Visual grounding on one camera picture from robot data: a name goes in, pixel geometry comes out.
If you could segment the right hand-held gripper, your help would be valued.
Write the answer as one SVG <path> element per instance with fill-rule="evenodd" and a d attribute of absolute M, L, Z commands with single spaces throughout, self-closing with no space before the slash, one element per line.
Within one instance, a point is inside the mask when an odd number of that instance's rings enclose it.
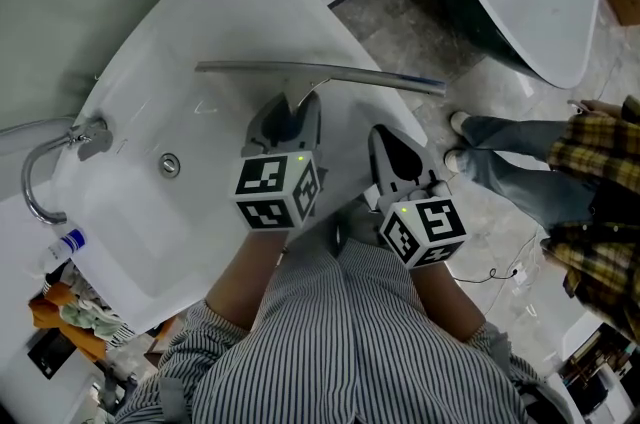
<path fill-rule="evenodd" d="M 394 253 L 408 269 L 450 259 L 468 234 L 449 186 L 438 180 L 427 148 L 401 130 L 388 130 L 382 124 L 371 130 L 368 148 L 377 187 L 367 190 L 367 203 L 382 219 L 373 225 L 373 244 Z M 395 176 L 425 185 L 392 193 Z"/>

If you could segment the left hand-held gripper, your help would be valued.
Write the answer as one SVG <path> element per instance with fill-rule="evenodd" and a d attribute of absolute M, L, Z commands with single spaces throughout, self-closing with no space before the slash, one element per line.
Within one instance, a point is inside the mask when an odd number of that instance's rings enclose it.
<path fill-rule="evenodd" d="M 230 200 L 249 230 L 301 229 L 315 214 L 326 170 L 321 159 L 321 100 L 311 92 L 298 108 L 298 140 L 280 142 L 290 109 L 280 93 L 250 121 L 231 169 Z"/>

